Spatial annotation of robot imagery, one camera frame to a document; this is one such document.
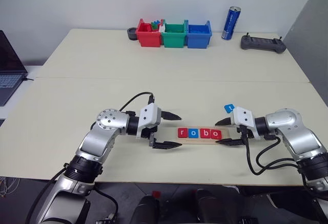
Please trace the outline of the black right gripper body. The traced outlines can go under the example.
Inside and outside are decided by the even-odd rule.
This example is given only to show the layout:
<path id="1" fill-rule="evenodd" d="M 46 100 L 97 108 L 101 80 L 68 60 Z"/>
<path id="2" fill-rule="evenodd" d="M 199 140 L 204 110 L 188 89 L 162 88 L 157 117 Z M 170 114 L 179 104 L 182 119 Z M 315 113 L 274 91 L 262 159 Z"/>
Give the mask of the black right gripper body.
<path id="1" fill-rule="evenodd" d="M 232 125 L 234 125 L 237 129 L 237 132 L 240 133 L 240 138 L 244 142 L 244 145 L 248 143 L 248 130 L 245 125 L 237 125 L 234 120 L 231 118 Z"/>

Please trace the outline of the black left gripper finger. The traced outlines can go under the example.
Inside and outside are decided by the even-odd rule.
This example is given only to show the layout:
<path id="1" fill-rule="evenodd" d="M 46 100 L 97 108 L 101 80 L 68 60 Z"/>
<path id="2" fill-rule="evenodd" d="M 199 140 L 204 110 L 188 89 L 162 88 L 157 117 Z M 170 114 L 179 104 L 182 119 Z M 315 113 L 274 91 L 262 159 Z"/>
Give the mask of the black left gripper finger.
<path id="1" fill-rule="evenodd" d="M 173 142 L 173 141 L 164 141 L 164 142 L 153 142 L 153 149 L 163 149 L 163 150 L 168 150 L 168 149 L 173 149 L 182 146 L 182 144 Z"/>
<path id="2" fill-rule="evenodd" d="M 164 120 L 182 120 L 182 118 L 176 114 L 173 114 L 168 111 L 161 112 L 161 118 Z"/>

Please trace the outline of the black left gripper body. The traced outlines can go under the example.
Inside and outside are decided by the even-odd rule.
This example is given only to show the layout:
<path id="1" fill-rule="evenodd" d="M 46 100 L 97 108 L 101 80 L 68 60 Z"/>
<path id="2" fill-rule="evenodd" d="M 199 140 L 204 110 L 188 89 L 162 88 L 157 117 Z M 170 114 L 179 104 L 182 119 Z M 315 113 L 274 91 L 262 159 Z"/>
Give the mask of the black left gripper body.
<path id="1" fill-rule="evenodd" d="M 164 145 L 162 142 L 157 142 L 155 138 L 155 132 L 157 132 L 157 126 L 160 124 L 161 121 L 161 113 L 162 111 L 157 112 L 156 121 L 147 127 L 142 129 L 141 137 L 147 138 L 149 140 L 149 146 L 152 148 L 163 148 Z"/>

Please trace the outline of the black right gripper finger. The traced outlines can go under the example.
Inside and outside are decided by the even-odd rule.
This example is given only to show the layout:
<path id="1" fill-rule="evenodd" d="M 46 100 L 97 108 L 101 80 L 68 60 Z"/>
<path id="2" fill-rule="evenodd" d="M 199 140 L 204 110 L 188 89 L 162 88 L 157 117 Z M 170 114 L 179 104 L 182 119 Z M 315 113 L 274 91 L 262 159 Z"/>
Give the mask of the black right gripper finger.
<path id="1" fill-rule="evenodd" d="M 242 139 L 231 139 L 231 138 L 226 138 L 226 139 L 221 139 L 218 141 L 215 141 L 217 144 L 220 145 L 225 145 L 225 146 L 241 146 L 244 145 L 244 142 Z"/>
<path id="2" fill-rule="evenodd" d="M 215 123 L 215 126 L 230 126 L 232 124 L 231 118 L 227 117 Z"/>

